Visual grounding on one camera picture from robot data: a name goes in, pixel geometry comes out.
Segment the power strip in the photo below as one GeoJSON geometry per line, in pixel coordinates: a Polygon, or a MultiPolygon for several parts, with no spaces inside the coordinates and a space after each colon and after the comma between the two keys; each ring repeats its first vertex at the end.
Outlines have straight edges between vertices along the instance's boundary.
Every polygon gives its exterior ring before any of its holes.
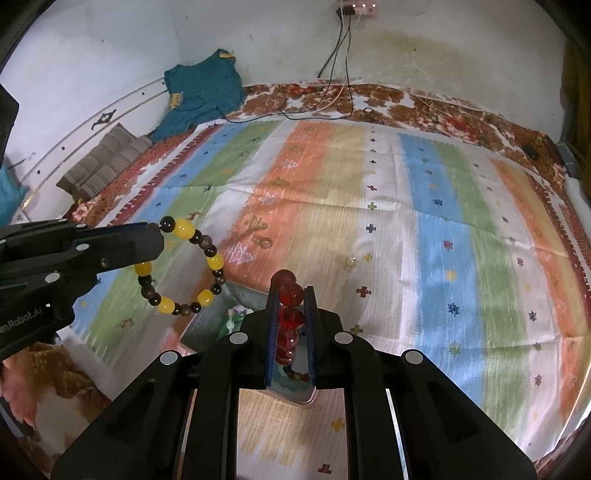
{"type": "MultiPolygon", "coordinates": [[[[337,8],[340,8],[340,2],[336,3],[337,8]]],[[[375,17],[378,15],[378,7],[375,3],[363,0],[363,1],[350,1],[350,0],[343,0],[343,9],[344,7],[352,7],[355,9],[355,15],[362,15],[364,17],[375,17]]]]}

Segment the beaded bracelet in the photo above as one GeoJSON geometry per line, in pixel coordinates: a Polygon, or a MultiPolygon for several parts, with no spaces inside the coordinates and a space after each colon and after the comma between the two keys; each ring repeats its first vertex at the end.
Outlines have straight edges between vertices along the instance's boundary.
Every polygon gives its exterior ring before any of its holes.
{"type": "Polygon", "coordinates": [[[213,244],[209,235],[203,235],[189,221],[184,218],[175,220],[171,216],[162,217],[160,220],[160,230],[164,233],[174,233],[183,240],[189,240],[192,244],[199,245],[207,257],[207,264],[212,269],[215,283],[208,290],[203,290],[198,296],[197,301],[191,304],[176,303],[173,299],[163,297],[152,285],[152,262],[143,262],[135,265],[135,272],[138,274],[138,283],[141,286],[141,295],[147,299],[150,305],[158,307],[160,313],[171,313],[172,315],[182,315],[188,317],[191,313],[199,313],[202,307],[207,307],[215,295],[222,292],[222,285],[226,283],[223,276],[223,258],[217,253],[217,248],[213,244]]]}

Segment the striped pillow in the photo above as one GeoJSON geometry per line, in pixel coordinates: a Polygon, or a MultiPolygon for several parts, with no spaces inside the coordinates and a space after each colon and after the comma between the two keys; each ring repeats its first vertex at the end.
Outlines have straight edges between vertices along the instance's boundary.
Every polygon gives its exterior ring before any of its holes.
{"type": "Polygon", "coordinates": [[[123,171],[132,165],[139,156],[153,145],[148,137],[139,137],[127,145],[119,155],[114,156],[92,177],[72,194],[76,202],[87,202],[95,198],[113,182],[123,171]]]}
{"type": "Polygon", "coordinates": [[[121,124],[115,125],[105,134],[99,144],[88,155],[74,165],[56,183],[56,186],[72,194],[92,177],[103,165],[117,155],[135,136],[130,134],[121,124]]]}

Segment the pillow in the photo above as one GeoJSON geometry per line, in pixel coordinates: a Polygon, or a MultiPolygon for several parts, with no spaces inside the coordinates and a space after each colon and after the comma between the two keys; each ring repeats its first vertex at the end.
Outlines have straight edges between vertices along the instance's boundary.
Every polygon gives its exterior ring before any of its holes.
{"type": "Polygon", "coordinates": [[[0,167],[0,227],[10,223],[26,193],[27,188],[18,184],[7,163],[0,167]]]}
{"type": "Polygon", "coordinates": [[[217,50],[197,65],[177,65],[164,72],[171,95],[171,109],[150,135],[155,142],[186,132],[199,125],[235,112],[245,99],[236,58],[217,50]]]}
{"type": "Polygon", "coordinates": [[[74,165],[56,183],[56,186],[73,195],[73,191],[92,177],[103,165],[117,155],[135,137],[121,124],[115,125],[88,155],[74,165]]]}
{"type": "Polygon", "coordinates": [[[72,193],[75,202],[87,202],[95,198],[123,171],[133,164],[139,156],[153,145],[148,137],[132,140],[121,152],[109,160],[105,165],[72,193]]]}

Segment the bed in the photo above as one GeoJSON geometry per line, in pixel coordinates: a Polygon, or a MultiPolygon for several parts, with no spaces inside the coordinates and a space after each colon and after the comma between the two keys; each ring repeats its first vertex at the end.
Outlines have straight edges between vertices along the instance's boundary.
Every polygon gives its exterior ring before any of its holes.
{"type": "MultiPolygon", "coordinates": [[[[291,269],[354,335],[426,353],[542,470],[591,404],[590,249],[554,144],[461,100],[377,84],[352,87],[353,111],[342,95],[315,118],[259,118],[324,90],[247,87],[241,111],[155,144],[72,219],[186,218],[232,284],[262,293],[291,269]]],[[[183,301],[210,283],[199,249],[169,237],[153,276],[183,301]]],[[[198,350],[224,322],[157,314],[131,267],[100,276],[74,309],[59,348],[87,394],[45,381],[35,435],[20,440],[45,472],[159,352],[198,350]]],[[[345,478],[344,415],[340,391],[306,407],[244,392],[239,477],[345,478]]]]}

